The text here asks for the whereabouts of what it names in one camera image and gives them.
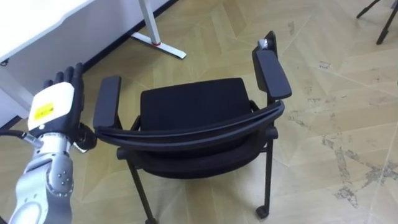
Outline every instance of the tiled floor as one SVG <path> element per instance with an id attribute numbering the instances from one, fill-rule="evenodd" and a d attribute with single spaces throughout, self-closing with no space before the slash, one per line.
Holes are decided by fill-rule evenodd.
<path id="1" fill-rule="evenodd" d="M 382 45 L 391 13 L 382 1 L 361 20 L 363 0 L 180 0 L 157 18 L 178 60 L 129 40 L 86 75 L 90 124 L 101 79 L 123 78 L 125 128 L 150 88 L 241 77 L 260 106 L 251 62 L 256 41 L 277 34 L 280 62 L 293 89 L 276 122 L 271 214 L 254 216 L 264 194 L 266 155 L 235 172 L 205 180 L 169 180 L 140 171 L 153 211 L 166 224 L 398 223 L 398 19 Z M 19 123 L 16 128 L 24 127 Z M 72 154 L 74 223 L 144 223 L 131 176 L 115 147 L 99 143 Z M 31 150 L 1 139 L 0 212 L 9 218 L 14 186 Z"/>

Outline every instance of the white desk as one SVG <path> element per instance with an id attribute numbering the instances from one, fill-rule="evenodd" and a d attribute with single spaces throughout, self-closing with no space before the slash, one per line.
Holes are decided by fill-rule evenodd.
<path id="1" fill-rule="evenodd" d="M 72 14 L 95 0 L 0 0 L 0 62 L 48 34 Z M 149 0 L 139 0 L 150 37 L 132 36 L 183 59 L 186 53 L 160 41 Z M 16 114 L 26 118 L 33 95 L 0 66 L 0 88 L 18 104 Z"/>

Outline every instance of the chair seat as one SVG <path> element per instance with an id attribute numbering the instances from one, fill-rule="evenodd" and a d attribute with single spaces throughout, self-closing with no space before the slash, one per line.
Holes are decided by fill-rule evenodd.
<path id="1" fill-rule="evenodd" d="M 143 132 L 198 129 L 249 113 L 251 106 L 241 78 L 158 88 L 141 95 Z M 183 152 L 131 151 L 130 160 L 161 177 L 205 178 L 235 170 L 255 159 L 260 150 L 250 143 L 241 138 Z"/>
<path id="2" fill-rule="evenodd" d="M 141 131 L 173 131 L 216 124 L 251 113 L 241 78 L 143 91 Z"/>

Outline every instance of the robot finger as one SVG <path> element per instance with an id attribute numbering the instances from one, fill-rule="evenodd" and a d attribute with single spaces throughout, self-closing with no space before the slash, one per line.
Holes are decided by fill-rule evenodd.
<path id="1" fill-rule="evenodd" d="M 79 62 L 75 66 L 75 72 L 73 73 L 73 77 L 81 78 L 82 75 L 83 75 L 83 64 Z"/>
<path id="2" fill-rule="evenodd" d="M 63 82 L 63 72 L 58 72 L 55 75 L 54 84 L 61 83 L 61 82 Z"/>
<path id="3" fill-rule="evenodd" d="M 52 84 L 53 84 L 53 81 L 52 81 L 52 80 L 46 80 L 46 81 L 44 81 L 43 90 L 44 90 L 45 88 L 48 88 L 48 87 L 52 86 Z"/>
<path id="4" fill-rule="evenodd" d="M 65 70 L 65 81 L 66 82 L 71 82 L 72 81 L 72 76 L 73 73 L 75 72 L 75 69 L 71 66 L 67 67 L 67 69 Z"/>

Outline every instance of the desk base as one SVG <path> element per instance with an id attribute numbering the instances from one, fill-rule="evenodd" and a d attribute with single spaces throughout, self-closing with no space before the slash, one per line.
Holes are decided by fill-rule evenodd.
<path id="1" fill-rule="evenodd" d="M 187 54 L 185 52 L 183 52 L 183 51 L 181 51 L 179 49 L 176 49 L 176 48 L 174 48 L 172 46 L 169 46 L 169 45 L 167 45 L 165 43 L 161 42 L 159 45 L 154 45 L 152 43 L 150 37 L 147 37 L 147 36 L 145 36 L 143 34 L 140 34 L 138 32 L 133 33 L 133 35 L 131 37 L 133 37 L 133 38 L 135 38 L 137 40 L 141 40 L 141 41 L 143 41 L 143 42 L 145 42 L 145 43 L 147 43 L 147 44 L 149 44 L 149 45 L 151 45 L 153 47 L 156 47 L 156 48 L 158 48 L 160 50 L 163 50 L 164 52 L 172 54 L 172 55 L 174 55 L 174 56 L 176 56 L 176 57 L 178 57 L 180 59 L 184 59 L 187 56 Z"/>

